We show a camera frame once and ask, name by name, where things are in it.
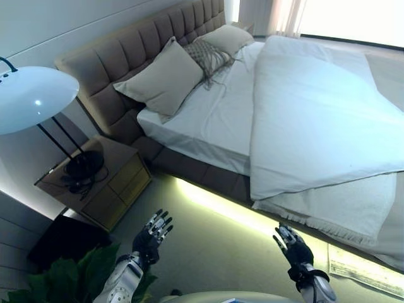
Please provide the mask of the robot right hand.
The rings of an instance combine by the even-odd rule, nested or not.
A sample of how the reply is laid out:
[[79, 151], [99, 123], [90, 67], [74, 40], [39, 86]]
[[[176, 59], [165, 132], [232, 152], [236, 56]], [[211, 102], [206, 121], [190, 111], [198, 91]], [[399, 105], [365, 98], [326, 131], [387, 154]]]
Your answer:
[[279, 223], [275, 232], [280, 236], [273, 236], [282, 254], [292, 268], [302, 268], [314, 265], [314, 255], [303, 238], [290, 226]]

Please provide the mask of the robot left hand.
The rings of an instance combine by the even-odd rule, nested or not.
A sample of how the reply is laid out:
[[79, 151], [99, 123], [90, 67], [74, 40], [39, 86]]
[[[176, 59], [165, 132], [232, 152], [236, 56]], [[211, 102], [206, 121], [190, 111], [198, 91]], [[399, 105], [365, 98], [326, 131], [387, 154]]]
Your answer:
[[173, 229], [171, 222], [169, 212], [159, 209], [134, 238], [132, 252], [139, 254], [142, 268], [147, 268], [159, 260], [158, 248]]

